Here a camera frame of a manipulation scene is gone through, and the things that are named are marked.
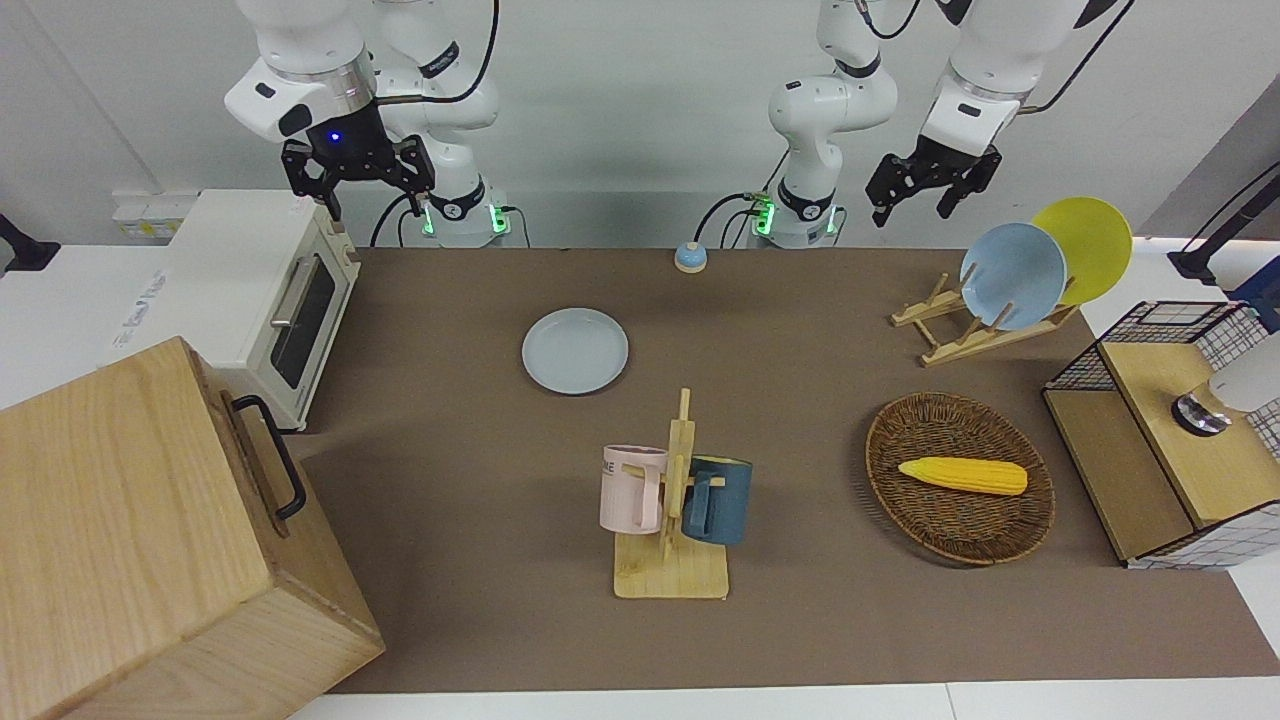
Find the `plate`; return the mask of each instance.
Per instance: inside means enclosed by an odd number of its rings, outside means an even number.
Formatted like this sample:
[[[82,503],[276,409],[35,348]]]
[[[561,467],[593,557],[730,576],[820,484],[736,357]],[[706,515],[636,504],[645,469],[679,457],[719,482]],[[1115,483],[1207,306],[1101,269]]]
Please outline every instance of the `plate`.
[[[1110,202],[1097,197],[1066,197],[1041,210],[1032,224],[1053,236],[1066,258],[1071,287],[1064,305],[1102,297],[1129,268],[1133,231]]]
[[[612,383],[627,365],[627,333],[590,307],[564,307],[534,323],[521,356],[534,382],[561,395],[586,395]]]
[[[1030,223],[1007,223],[987,231],[960,264],[960,277],[974,269],[960,295],[975,318],[991,325],[1005,305],[1014,309],[1000,324],[1020,331],[1043,320],[1062,299],[1066,259],[1053,236]]]

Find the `white wall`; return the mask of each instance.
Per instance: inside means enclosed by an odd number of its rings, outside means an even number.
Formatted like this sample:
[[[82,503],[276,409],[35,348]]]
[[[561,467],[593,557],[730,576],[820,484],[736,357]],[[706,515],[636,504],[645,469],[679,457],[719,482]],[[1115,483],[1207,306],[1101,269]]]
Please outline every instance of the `white wall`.
[[[489,3],[443,1],[465,49],[479,53]],[[897,18],[908,5],[886,0],[876,12]],[[846,243],[964,246],[1075,193],[1112,200],[1138,225],[1280,68],[1274,0],[1215,4],[1212,13],[1197,0],[1139,0],[1052,111],[1002,135],[1006,161],[986,195],[947,223],[933,211],[936,193],[918,197],[881,232],[867,219],[861,187],[882,154],[911,149],[955,42],[931,5],[883,49],[901,87],[899,115],[841,140],[838,201],[852,208]],[[367,23],[367,4],[353,6]],[[51,38],[44,54],[64,55],[74,82],[32,74],[41,51],[29,46],[44,40],[14,29],[26,9]],[[814,0],[508,3],[492,69],[503,111],[475,137],[483,169],[530,210],[536,242],[675,245],[710,200],[758,186],[772,168],[783,147],[765,117],[772,88],[831,68],[813,38],[817,9]],[[4,0],[0,23],[9,26],[0,31],[0,204],[42,236],[115,241],[105,196],[146,184],[148,174],[164,190],[283,187],[276,149],[221,106],[255,58],[232,0]],[[1100,31],[1073,35],[1036,99],[1057,87]],[[100,113],[73,109],[76,82]],[[111,126],[123,149],[101,140]],[[67,138],[96,154],[86,163],[59,146]],[[356,234],[393,196],[342,193]]]
[[[1276,74],[1266,92],[1151,215],[1142,225],[1140,233],[1190,237],[1239,188],[1277,160],[1280,160],[1280,74]],[[1217,229],[1231,217],[1235,208],[1247,202],[1261,187],[1262,183],[1240,196],[1229,211],[1208,227],[1206,234]],[[1280,240],[1280,202],[1263,210],[1240,232],[1240,237]],[[1271,246],[1270,251],[1275,255],[1280,252],[1280,246]]]

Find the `blue mug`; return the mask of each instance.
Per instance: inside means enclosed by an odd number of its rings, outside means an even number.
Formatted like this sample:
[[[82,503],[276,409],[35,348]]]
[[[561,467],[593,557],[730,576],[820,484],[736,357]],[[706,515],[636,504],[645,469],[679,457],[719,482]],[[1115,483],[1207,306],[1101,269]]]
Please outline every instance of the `blue mug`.
[[[694,487],[685,497],[681,532],[714,544],[742,542],[751,464],[732,457],[695,455],[689,465]]]

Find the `white cup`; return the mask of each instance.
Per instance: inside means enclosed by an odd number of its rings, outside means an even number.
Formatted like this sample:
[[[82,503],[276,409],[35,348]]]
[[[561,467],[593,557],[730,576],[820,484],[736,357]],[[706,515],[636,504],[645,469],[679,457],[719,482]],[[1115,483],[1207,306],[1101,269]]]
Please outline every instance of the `white cup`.
[[[645,536],[662,527],[659,493],[667,451],[636,445],[604,446],[600,473],[600,527]]]

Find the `cable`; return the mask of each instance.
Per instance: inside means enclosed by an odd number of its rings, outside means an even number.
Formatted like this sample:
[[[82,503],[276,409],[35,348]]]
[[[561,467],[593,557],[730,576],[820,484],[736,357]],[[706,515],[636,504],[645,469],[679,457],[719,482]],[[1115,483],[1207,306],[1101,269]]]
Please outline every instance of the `cable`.
[[[732,215],[730,215],[727,220],[724,220],[724,229],[721,231],[721,245],[719,245],[721,250],[724,250],[724,241],[728,240],[728,228],[730,228],[730,225],[733,224],[733,220],[736,220],[740,217],[745,218],[745,217],[748,217],[750,214],[751,214],[751,210],[739,210],[737,213],[733,213]],[[742,227],[746,227],[748,222],[749,220],[742,220]],[[733,250],[733,247],[736,247],[736,246],[737,246],[737,238],[733,238],[733,245],[730,246],[730,250]]]
[[[529,218],[525,218],[525,211],[515,205],[503,205],[499,210],[520,215],[520,229],[525,232],[525,247],[532,249],[534,243],[529,240]]]
[[[840,245],[840,234],[845,232],[845,223],[849,222],[849,208],[841,205],[840,208],[836,208],[836,213],[844,213],[845,217],[840,219],[840,227],[836,228],[836,240],[832,241],[832,247]]]
[[[730,202],[732,202],[735,200],[751,200],[751,193],[750,192],[735,192],[733,195],[726,195],[724,197],[721,197],[719,200],[717,200],[716,204],[712,205],[712,209],[708,210],[705,215],[703,215],[701,222],[698,223],[698,231],[694,232],[694,242],[698,242],[698,238],[700,238],[703,236],[703,228],[707,227],[707,222],[712,219],[712,215],[716,214],[716,210],[719,210],[721,208],[728,205]]]
[[[764,184],[760,186],[760,192],[768,192],[769,191],[769,186],[773,183],[773,178],[778,177],[778,172],[782,170],[782,164],[787,161],[787,155],[790,155],[790,154],[791,154],[791,146],[788,145],[787,149],[782,151],[782,156],[778,158],[778,164],[773,165],[773,172],[769,173],[769,179],[764,181]],[[751,210],[756,210],[758,205],[759,205],[758,202],[753,204],[751,205]],[[749,218],[744,218],[742,219],[742,224],[740,224],[737,227],[737,234],[733,236],[733,243],[728,246],[730,250],[733,250],[733,249],[737,247],[737,241],[742,238],[742,231],[746,229],[746,223],[749,223],[749,222],[751,222]]]
[[[1084,65],[1089,64],[1089,59],[1093,58],[1093,54],[1098,51],[1098,47],[1102,47],[1102,42],[1106,41],[1107,36],[1111,35],[1111,31],[1114,31],[1116,26],[1120,24],[1120,20],[1123,20],[1129,9],[1133,8],[1133,4],[1134,0],[1129,0],[1128,3],[1124,4],[1124,8],[1120,8],[1120,12],[1116,13],[1116,17],[1111,18],[1111,24],[1108,24],[1107,29],[1102,31],[1102,35],[1100,35],[1098,38],[1093,41],[1093,47],[1089,47],[1089,51],[1085,53],[1084,58],[1080,59],[1080,64],[1075,65],[1075,69],[1071,70],[1071,74],[1066,77],[1066,82],[1062,83],[1062,87],[1057,88],[1057,92],[1053,94],[1053,97],[1048,99],[1048,102],[1043,105],[1027,105],[1020,110],[1018,110],[1018,114],[1034,115],[1036,113],[1043,113],[1044,110],[1052,108],[1053,104],[1057,102],[1057,99],[1061,97],[1064,92],[1066,92],[1066,88],[1071,87],[1071,83],[1075,82],[1075,77],[1080,74],[1080,70],[1084,69]]]
[[[893,40],[895,37],[902,35],[902,31],[906,29],[906,26],[911,24],[911,19],[915,18],[915,12],[919,9],[920,9],[920,0],[915,0],[915,3],[911,3],[911,10],[906,14],[906,19],[902,20],[902,26],[895,29],[893,32],[884,35],[876,27],[876,22],[872,20],[872,13],[867,8],[867,3],[858,3],[858,14],[863,17],[863,20],[867,23],[867,27],[872,29],[872,35],[874,35],[881,40]]]
[[[401,219],[396,222],[396,240],[399,240],[401,247],[404,247],[404,218],[412,214],[412,210],[404,210],[401,213]]]
[[[493,0],[493,23],[489,27],[489,46],[484,50],[484,60],[480,63],[480,70],[476,72],[476,78],[471,81],[471,87],[468,87],[461,95],[454,95],[453,97],[429,97],[424,95],[393,95],[390,97],[378,97],[376,102],[379,105],[404,105],[410,102],[435,102],[442,105],[448,105],[452,102],[462,102],[471,94],[480,87],[484,81],[485,73],[489,70],[489,60],[493,59],[493,47],[498,44],[498,0]]]
[[[1260,182],[1262,182],[1262,179],[1265,177],[1267,177],[1272,172],[1275,172],[1276,168],[1280,168],[1280,160],[1277,160],[1275,163],[1271,163],[1270,168],[1267,168],[1267,169],[1262,170],[1261,173],[1258,173],[1258,177],[1251,179],[1249,184],[1242,187],[1235,195],[1231,196],[1230,200],[1228,200],[1226,202],[1224,202],[1222,206],[1219,208],[1217,211],[1213,213],[1213,215],[1210,219],[1204,220],[1204,224],[1201,225],[1201,229],[1196,231],[1196,234],[1193,234],[1190,238],[1187,240],[1187,245],[1183,246],[1181,251],[1187,252],[1187,249],[1190,247],[1193,242],[1196,242],[1196,240],[1201,236],[1201,233],[1203,233],[1204,231],[1207,231],[1208,227],[1211,224],[1213,224],[1213,220],[1216,220],[1219,215],[1221,215],[1222,213],[1225,213],[1226,209],[1230,208],[1233,202],[1235,202],[1236,200],[1239,200],[1242,195],[1244,195],[1245,192],[1248,192],[1249,188],[1252,188],[1253,186],[1258,184]]]
[[[392,200],[389,205],[387,205],[387,209],[383,210],[381,217],[378,218],[378,223],[374,224],[374,233],[369,236],[370,247],[378,247],[378,234],[383,232],[383,225],[387,224],[387,218],[392,217],[392,210],[394,210],[397,205],[399,205],[406,200],[408,200],[408,193],[401,195],[396,200]]]

